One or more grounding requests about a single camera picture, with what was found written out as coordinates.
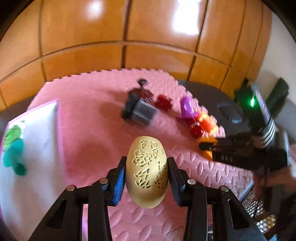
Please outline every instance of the metal rivet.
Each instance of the metal rivet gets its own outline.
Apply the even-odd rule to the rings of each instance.
[[[101,184],[107,184],[107,183],[108,183],[108,179],[107,179],[107,178],[101,178],[101,179],[99,180],[99,182],[100,182]]]
[[[224,185],[223,185],[223,186],[221,186],[220,188],[221,188],[221,191],[222,191],[222,192],[228,192],[228,191],[229,191],[229,188],[228,188],[227,186],[224,186]]]
[[[67,191],[71,192],[75,189],[75,186],[74,185],[69,185],[67,186]]]
[[[187,182],[190,185],[194,185],[196,183],[196,180],[190,178],[190,179],[187,180]]]

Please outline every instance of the green led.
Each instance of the green led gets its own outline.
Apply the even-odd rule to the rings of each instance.
[[[254,100],[254,98],[252,98],[252,99],[251,99],[251,107],[253,107],[254,104],[255,104],[255,100]]]

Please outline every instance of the dark red toy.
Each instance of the dark red toy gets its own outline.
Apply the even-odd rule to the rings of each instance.
[[[170,103],[172,101],[171,98],[166,97],[165,95],[159,95],[157,97],[157,101],[155,102],[155,106],[157,108],[163,109],[165,111],[168,111],[172,108],[172,104]]]
[[[188,119],[185,119],[185,121],[186,121],[186,123],[191,131],[191,134],[194,138],[202,137],[203,130],[200,127],[200,123],[196,120],[196,118],[188,118]]]
[[[152,101],[153,100],[153,94],[150,90],[144,89],[144,85],[148,84],[148,81],[146,79],[139,79],[137,83],[140,85],[139,88],[132,89],[131,91],[128,92],[128,95],[136,94],[139,99],[147,102],[147,101]]]

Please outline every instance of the white wall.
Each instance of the white wall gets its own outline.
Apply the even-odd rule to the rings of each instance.
[[[280,77],[288,83],[288,98],[296,104],[296,43],[282,21],[272,13],[269,43],[256,79],[263,98],[268,97]]]

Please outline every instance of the textured mat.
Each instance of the textured mat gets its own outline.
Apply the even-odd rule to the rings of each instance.
[[[172,110],[159,112],[148,127],[120,118],[127,91],[138,87],[139,78],[148,80],[147,88],[155,96],[162,93],[173,99]],[[184,95],[191,94],[166,72],[123,69],[82,73],[47,82],[29,109],[59,100],[68,184],[82,187],[105,177],[121,156],[127,155],[134,139],[146,135],[159,139],[167,156],[174,157],[189,177],[214,188],[227,185],[239,195],[251,182],[252,173],[208,161],[196,152],[198,145],[186,123],[176,119]],[[206,110],[198,106],[197,99],[194,105]],[[223,127],[215,135],[224,137]],[[109,207],[108,211],[113,240],[182,240],[187,208],[177,206],[169,187],[164,200],[152,209],[136,206],[125,188],[119,205]],[[84,212],[84,232],[87,232],[86,215]]]

